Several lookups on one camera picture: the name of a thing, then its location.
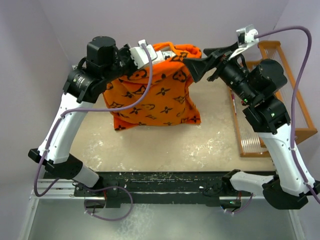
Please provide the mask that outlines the white pillow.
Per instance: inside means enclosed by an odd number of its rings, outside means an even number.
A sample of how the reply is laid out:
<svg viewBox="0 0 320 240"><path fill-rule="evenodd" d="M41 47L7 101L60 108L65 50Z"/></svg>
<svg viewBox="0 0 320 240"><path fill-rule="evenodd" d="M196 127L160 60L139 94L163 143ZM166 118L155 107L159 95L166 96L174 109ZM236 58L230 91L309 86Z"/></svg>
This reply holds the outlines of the white pillow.
<svg viewBox="0 0 320 240"><path fill-rule="evenodd" d="M166 50L166 51L159 50L156 52L156 55L157 55L157 58L152 61L155 64L164 62L167 59L170 59L176 56L176 54L171 50Z"/></svg>

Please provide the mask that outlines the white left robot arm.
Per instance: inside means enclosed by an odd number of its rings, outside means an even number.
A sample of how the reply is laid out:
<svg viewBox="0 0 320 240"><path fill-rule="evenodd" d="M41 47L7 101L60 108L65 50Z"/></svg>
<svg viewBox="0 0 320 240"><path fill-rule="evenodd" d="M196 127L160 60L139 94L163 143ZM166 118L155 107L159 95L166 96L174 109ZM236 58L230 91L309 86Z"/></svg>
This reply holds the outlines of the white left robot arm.
<svg viewBox="0 0 320 240"><path fill-rule="evenodd" d="M85 185L91 196L103 191L99 175L71 155L74 138L89 110L113 80L138 68L128 45L117 48L108 36L97 36L87 44L86 56L67 76L56 117L42 144L30 149L28 157L56 178Z"/></svg>

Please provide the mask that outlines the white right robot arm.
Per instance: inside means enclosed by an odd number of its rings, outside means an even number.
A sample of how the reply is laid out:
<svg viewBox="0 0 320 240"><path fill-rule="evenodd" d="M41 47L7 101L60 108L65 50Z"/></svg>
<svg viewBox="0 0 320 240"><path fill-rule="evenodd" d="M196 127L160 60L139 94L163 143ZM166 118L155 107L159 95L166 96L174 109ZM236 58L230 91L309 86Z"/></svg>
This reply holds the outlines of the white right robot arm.
<svg viewBox="0 0 320 240"><path fill-rule="evenodd" d="M244 103L243 113L253 131L263 140L273 161L276 175L256 175L233 170L222 179L228 196L238 191L262 195L278 210L299 210L308 196L317 196L320 183L302 159L291 135L294 121L276 92L287 84L283 67L273 59L263 59L248 70L236 45L207 48L205 58L185 58L192 79L198 82L210 70L208 81L221 79Z"/></svg>

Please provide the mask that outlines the orange patterned pillowcase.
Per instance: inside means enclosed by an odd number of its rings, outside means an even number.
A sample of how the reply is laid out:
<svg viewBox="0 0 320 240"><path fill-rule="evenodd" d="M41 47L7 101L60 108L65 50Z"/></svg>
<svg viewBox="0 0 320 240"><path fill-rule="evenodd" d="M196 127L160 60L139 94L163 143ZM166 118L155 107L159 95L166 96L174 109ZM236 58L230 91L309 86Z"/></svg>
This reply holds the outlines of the orange patterned pillowcase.
<svg viewBox="0 0 320 240"><path fill-rule="evenodd" d="M152 83L143 100L122 111L113 111L113 127L122 131L136 126L199 125L201 116L189 93L193 78L183 63L185 58L199 59L200 48L192 44L156 43L156 51L173 51L176 56L157 64L152 63ZM130 76L124 75L107 84L103 93L109 109L135 103L145 93L149 81L149 67Z"/></svg>

